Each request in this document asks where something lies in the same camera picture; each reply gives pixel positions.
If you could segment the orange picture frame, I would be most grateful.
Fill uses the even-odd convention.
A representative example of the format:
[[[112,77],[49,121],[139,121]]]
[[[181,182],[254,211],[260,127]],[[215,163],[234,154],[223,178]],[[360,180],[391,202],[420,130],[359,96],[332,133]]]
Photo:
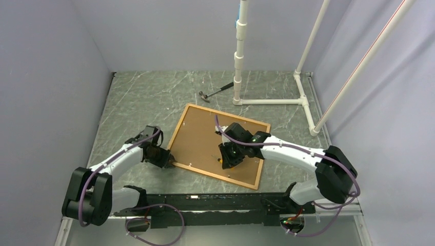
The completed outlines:
[[[222,169],[222,164],[218,162],[222,138],[215,133],[215,116],[219,118],[220,126],[236,122],[251,133],[270,131],[269,123],[187,104],[167,146],[175,158],[175,166],[257,190],[263,160],[245,158],[240,165],[230,169]]]

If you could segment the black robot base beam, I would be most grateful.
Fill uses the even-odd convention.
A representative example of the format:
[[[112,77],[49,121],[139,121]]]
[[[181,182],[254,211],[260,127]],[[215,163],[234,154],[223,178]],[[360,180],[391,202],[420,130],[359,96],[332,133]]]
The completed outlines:
[[[291,205],[280,192],[211,193],[211,194],[149,194],[147,204],[154,208],[116,212],[116,217],[143,217],[152,229],[186,226],[223,226],[262,224],[279,226],[281,220],[315,213],[310,202]]]

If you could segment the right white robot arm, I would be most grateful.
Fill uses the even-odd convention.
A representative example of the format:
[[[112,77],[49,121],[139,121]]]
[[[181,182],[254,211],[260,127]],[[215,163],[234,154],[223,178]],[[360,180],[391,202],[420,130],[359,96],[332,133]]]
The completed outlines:
[[[313,179],[294,182],[285,191],[283,207],[289,213],[320,199],[343,207],[361,192],[357,171],[336,146],[326,150],[304,147],[262,131],[251,134],[235,122],[229,126],[216,124],[215,132],[222,138],[219,150],[223,169],[236,167],[249,157],[277,160],[314,174]]]

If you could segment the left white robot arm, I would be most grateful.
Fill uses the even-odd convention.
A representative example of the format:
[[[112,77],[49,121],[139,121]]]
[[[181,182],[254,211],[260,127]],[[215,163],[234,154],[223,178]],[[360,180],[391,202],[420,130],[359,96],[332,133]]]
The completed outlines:
[[[76,168],[71,175],[62,205],[62,215],[86,227],[101,226],[108,217],[128,209],[143,214],[148,206],[145,189],[126,185],[114,190],[113,183],[133,166],[145,162],[158,168],[173,168],[175,158],[162,148],[164,133],[157,126],[146,126],[125,141],[110,157],[89,168]]]

